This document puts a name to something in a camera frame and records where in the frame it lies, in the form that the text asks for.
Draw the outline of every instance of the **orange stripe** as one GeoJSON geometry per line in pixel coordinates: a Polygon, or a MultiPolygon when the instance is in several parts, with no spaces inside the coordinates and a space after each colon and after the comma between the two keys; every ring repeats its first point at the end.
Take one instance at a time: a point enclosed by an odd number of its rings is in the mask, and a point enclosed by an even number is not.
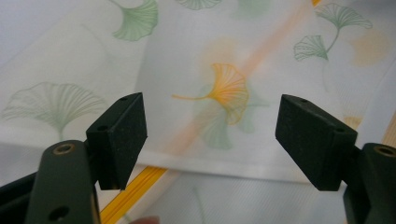
{"type": "Polygon", "coordinates": [[[100,213],[102,223],[116,223],[132,206],[163,176],[166,169],[146,167],[117,197],[100,213]]]}
{"type": "Polygon", "coordinates": [[[296,10],[295,14],[289,16],[288,19],[250,55],[246,64],[240,69],[242,74],[245,77],[250,76],[262,61],[265,61],[266,57],[281,45],[283,39],[288,36],[289,32],[298,27],[297,24],[305,18],[308,11],[311,9],[312,7],[309,5],[302,5],[296,10]]]}

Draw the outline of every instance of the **ginkgo leaf print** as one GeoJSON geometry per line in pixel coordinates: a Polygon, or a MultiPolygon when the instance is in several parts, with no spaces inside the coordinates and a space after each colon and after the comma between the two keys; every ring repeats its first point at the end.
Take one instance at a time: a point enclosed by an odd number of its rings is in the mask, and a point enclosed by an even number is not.
{"type": "Polygon", "coordinates": [[[215,84],[212,91],[202,97],[173,97],[185,100],[203,100],[211,98],[216,100],[227,112],[227,123],[235,124],[243,116],[248,103],[248,89],[246,78],[235,67],[227,63],[214,63],[215,84]]]}
{"type": "Polygon", "coordinates": [[[110,0],[122,11],[122,25],[113,35],[118,39],[136,41],[150,35],[158,23],[158,6],[155,0],[144,0],[139,7],[126,8],[110,0]]]}
{"type": "Polygon", "coordinates": [[[331,22],[335,26],[335,37],[328,48],[325,48],[323,39],[320,35],[308,35],[304,37],[302,41],[294,46],[294,58],[297,61],[302,61],[312,56],[328,60],[328,53],[330,49],[332,49],[332,46],[334,46],[343,27],[349,25],[359,25],[366,29],[373,27],[370,21],[364,19],[354,9],[350,7],[340,7],[335,3],[317,7],[316,13],[318,17],[331,22]]]}
{"type": "Polygon", "coordinates": [[[176,0],[182,6],[192,9],[199,10],[202,8],[211,8],[221,2],[221,0],[176,0]]]}
{"type": "Polygon", "coordinates": [[[317,56],[328,60],[327,51],[324,47],[321,35],[305,36],[294,46],[294,58],[297,61],[301,61],[311,56],[317,56]]]}
{"type": "Polygon", "coordinates": [[[237,19],[254,19],[268,11],[270,0],[238,0],[238,8],[233,13],[237,19]]]}
{"type": "Polygon", "coordinates": [[[13,94],[3,110],[4,119],[36,119],[47,123],[63,140],[64,127],[72,120],[107,108],[105,100],[75,84],[40,83],[13,94]]]}
{"type": "Polygon", "coordinates": [[[323,7],[316,8],[317,15],[341,29],[348,25],[359,25],[366,29],[372,28],[370,21],[359,15],[350,7],[340,7],[335,3],[330,3],[323,7]]]}
{"type": "Polygon", "coordinates": [[[227,112],[215,100],[208,98],[194,105],[199,111],[194,124],[203,141],[212,148],[230,149],[233,144],[228,135],[227,112]]]}

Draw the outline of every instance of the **metal rivet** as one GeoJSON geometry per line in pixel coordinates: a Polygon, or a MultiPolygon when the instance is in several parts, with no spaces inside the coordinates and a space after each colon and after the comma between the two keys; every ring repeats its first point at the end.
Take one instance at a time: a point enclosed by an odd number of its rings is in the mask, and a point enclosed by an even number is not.
{"type": "Polygon", "coordinates": [[[57,156],[62,156],[64,154],[70,153],[75,149],[74,144],[62,144],[60,146],[57,146],[55,149],[52,150],[52,153],[57,155],[57,156]]]}
{"type": "Polygon", "coordinates": [[[396,150],[392,147],[374,147],[374,150],[383,156],[396,158],[396,150]]]}

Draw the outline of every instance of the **green ginkgo leaf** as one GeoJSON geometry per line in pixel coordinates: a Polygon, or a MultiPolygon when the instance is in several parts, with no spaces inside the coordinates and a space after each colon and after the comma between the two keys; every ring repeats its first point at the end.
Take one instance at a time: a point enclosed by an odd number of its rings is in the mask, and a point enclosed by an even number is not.
{"type": "MultiPolygon", "coordinates": [[[[210,86],[204,87],[201,92],[208,90],[210,86]]],[[[197,101],[193,108],[196,112],[194,124],[206,145],[218,149],[232,148],[226,110],[213,99],[197,101]]]]}
{"type": "Polygon", "coordinates": [[[294,46],[294,58],[297,61],[301,61],[312,56],[328,60],[327,50],[324,47],[321,35],[305,36],[294,46]]]}
{"type": "Polygon", "coordinates": [[[237,19],[254,19],[269,9],[269,0],[238,0],[238,9],[233,14],[237,19]]]}
{"type": "Polygon", "coordinates": [[[176,1],[179,2],[181,5],[183,5],[184,7],[192,10],[211,8],[221,2],[221,0],[176,0],[176,1]]]}
{"type": "Polygon", "coordinates": [[[155,0],[144,0],[139,7],[126,8],[117,5],[123,15],[121,28],[113,35],[118,39],[136,41],[143,36],[150,35],[158,23],[158,6],[155,0]]]}
{"type": "Polygon", "coordinates": [[[78,85],[43,82],[13,94],[2,117],[42,121],[56,129],[63,140],[64,127],[70,121],[106,108],[105,100],[78,85]]]}
{"type": "Polygon", "coordinates": [[[348,25],[359,25],[364,28],[372,28],[370,21],[366,20],[350,7],[340,7],[335,3],[330,3],[323,7],[316,8],[317,15],[341,29],[348,25]]]}

